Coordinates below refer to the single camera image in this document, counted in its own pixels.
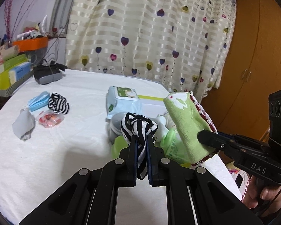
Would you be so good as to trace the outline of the person's right hand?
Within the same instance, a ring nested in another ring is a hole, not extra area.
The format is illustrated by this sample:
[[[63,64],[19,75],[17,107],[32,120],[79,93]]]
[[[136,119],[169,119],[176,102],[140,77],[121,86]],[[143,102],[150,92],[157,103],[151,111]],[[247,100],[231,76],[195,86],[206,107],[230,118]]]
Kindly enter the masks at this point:
[[[276,198],[275,196],[279,193],[281,186],[268,186],[264,187],[262,191],[259,191],[255,182],[256,177],[252,176],[242,200],[243,204],[249,209],[256,208],[258,205],[258,199],[261,199],[263,201],[272,202],[262,216],[268,216],[279,211],[281,209],[281,193]]]

